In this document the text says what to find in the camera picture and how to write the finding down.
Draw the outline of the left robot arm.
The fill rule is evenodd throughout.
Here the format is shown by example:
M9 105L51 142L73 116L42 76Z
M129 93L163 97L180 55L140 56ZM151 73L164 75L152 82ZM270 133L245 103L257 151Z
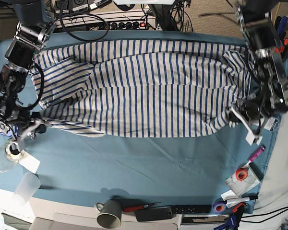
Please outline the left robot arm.
M234 6L247 47L245 65L258 90L232 105L229 118L246 127L249 145L261 143L261 131L271 117L288 112L286 48L270 15L275 5L275 0L238 0Z

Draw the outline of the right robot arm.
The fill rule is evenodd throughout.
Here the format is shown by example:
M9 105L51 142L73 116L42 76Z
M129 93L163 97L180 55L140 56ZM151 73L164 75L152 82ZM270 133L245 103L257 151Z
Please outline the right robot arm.
M40 90L37 100L27 107L21 106L18 93L24 89L33 67L44 77L37 64L37 55L46 46L55 24L43 0L10 0L8 3L13 6L19 23L4 56L8 62L0 72L0 122L8 128L18 129L19 134L12 132L9 144L9 151L17 155L23 150L27 133L34 132L41 124L41 120L30 112L38 105L43 91Z

